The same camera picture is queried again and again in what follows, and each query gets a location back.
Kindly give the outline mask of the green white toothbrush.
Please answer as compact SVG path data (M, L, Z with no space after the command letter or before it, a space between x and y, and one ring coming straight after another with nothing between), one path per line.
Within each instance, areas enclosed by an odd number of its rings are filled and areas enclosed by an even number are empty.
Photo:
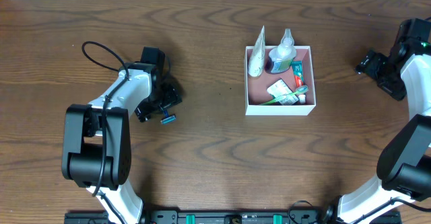
M288 94L284 94L281 96L278 96L276 98L273 98L272 100L269 100L268 102L264 102L261 104L261 106L266 106L266 105L270 105L276 102L280 102L290 96L294 96L294 95L298 95L298 94L305 94L308 91L308 86L307 85L303 85L300 86L296 89L296 91L292 92L292 93L288 93Z

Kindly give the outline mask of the clear pump bottle blue liquid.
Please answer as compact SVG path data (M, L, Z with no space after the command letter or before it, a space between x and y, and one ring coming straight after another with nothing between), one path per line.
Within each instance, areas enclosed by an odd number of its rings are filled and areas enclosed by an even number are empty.
M295 58L294 38L291 29L287 28L280 44L269 52L265 71L270 74L283 73L290 68Z

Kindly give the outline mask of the green white soap box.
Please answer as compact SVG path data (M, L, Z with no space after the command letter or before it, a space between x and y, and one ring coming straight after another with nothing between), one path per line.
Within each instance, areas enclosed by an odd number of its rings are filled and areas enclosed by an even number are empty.
M269 93L273 98L276 98L284 94L292 93L292 90L287 86L287 84L282 79L280 79L267 88L267 93ZM299 101L298 97L294 95L276 103L279 103L282 106L291 106L297 103L298 101Z

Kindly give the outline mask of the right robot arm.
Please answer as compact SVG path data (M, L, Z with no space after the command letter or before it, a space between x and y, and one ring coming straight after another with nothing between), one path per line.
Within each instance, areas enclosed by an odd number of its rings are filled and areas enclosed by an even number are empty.
M376 174L357 190L337 197L319 223L401 223L397 207L430 198L430 19L399 26L388 56L369 50L356 65L395 100L407 99L409 122L383 149Z

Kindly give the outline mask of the blue disposable razor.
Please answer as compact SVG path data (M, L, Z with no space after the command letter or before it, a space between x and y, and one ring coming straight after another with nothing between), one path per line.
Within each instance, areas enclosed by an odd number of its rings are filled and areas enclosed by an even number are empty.
M174 122L176 120L176 116L174 114L169 114L166 109L162 111L164 117L161 119L161 124L168 124L170 122Z

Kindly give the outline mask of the white floral lotion tube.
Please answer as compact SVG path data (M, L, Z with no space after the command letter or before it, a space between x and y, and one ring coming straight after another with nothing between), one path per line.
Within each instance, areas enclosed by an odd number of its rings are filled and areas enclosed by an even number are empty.
M253 47L252 54L248 60L248 75L259 77L263 72L265 64L265 26L262 27L260 34Z

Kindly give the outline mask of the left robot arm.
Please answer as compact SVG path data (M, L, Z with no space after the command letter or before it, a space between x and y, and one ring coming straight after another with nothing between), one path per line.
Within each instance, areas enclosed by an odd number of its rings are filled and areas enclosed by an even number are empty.
M97 198L104 212L67 213L65 223L148 223L144 201L130 181L132 115L145 122L163 114L162 124L176 119L168 109L181 103L167 82L170 60L154 47L141 58L122 63L117 80L88 104L72 104L65 113L61 172Z

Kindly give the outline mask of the Colgate toothpaste tube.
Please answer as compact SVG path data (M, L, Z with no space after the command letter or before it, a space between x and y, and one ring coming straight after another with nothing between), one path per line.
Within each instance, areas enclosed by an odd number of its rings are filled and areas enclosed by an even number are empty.
M292 67L293 74L294 74L296 89L298 89L299 87L302 87L304 85L302 62L301 61L293 61L291 63L291 67ZM298 94L297 97L299 99L300 104L306 103L305 94Z

